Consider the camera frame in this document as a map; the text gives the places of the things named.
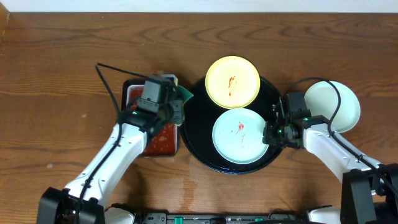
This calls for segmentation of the light blue plate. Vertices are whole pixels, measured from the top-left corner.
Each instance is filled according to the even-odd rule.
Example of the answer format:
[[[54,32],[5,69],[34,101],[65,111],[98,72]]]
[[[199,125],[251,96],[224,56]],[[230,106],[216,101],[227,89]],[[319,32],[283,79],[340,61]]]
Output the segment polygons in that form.
[[[269,148],[269,145],[262,141],[265,125],[264,118],[252,110],[228,110],[213,126],[214,147],[224,159],[234,164],[256,162]]]
[[[358,123],[361,115],[361,107],[357,96],[346,85],[331,81],[337,88],[341,104],[332,122],[332,126],[339,133],[353,129]],[[312,116],[323,115],[330,119],[336,110],[338,96],[335,89],[327,82],[318,82],[312,85],[304,96],[307,108]]]

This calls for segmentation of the yellow plate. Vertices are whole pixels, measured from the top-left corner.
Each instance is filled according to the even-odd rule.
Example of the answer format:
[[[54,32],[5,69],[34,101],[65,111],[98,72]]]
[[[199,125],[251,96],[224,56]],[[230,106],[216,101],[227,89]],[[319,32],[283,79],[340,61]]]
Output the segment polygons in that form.
[[[205,76],[210,99],[226,109],[244,108],[257,97],[261,79],[256,67],[247,59],[226,56],[215,61]]]

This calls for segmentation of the green scrubbing sponge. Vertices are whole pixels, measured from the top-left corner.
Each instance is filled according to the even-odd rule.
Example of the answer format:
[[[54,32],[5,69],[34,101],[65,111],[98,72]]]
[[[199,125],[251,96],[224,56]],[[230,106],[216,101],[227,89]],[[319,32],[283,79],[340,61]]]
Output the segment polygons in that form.
[[[175,91],[177,92],[177,99],[182,100],[182,105],[185,105],[189,99],[193,97],[193,93],[188,91],[183,86],[178,84],[178,78],[175,75],[169,75],[169,79],[175,84]]]

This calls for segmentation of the light blue plate front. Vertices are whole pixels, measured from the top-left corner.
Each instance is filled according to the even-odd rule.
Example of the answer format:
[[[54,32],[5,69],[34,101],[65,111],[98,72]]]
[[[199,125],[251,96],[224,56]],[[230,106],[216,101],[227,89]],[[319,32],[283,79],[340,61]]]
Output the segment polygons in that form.
[[[341,104],[332,122],[332,126],[339,133],[353,129],[358,123],[361,115],[361,107],[357,96],[346,85],[331,81],[337,88]],[[307,108],[312,116],[323,115],[330,119],[336,110],[338,96],[335,89],[327,82],[318,82],[312,85],[304,96]]]

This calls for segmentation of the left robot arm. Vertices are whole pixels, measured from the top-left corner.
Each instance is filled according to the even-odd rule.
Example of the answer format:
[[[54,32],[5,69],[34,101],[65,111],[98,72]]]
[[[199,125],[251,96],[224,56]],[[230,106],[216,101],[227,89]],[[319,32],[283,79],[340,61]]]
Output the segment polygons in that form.
[[[132,162],[166,124],[181,124],[183,100],[135,98],[118,114],[99,153],[64,189],[48,188],[41,196],[37,223],[134,223],[136,213],[124,205],[106,207]]]

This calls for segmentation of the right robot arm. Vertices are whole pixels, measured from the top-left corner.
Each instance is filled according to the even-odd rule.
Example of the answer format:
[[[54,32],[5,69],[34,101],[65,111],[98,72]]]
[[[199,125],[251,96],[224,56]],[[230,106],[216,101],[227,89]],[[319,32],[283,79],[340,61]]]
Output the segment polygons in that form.
[[[397,223],[397,164],[382,164],[334,131],[324,116],[308,110],[278,111],[266,122],[263,142],[304,149],[315,155],[342,184],[340,209],[317,208],[310,222]]]

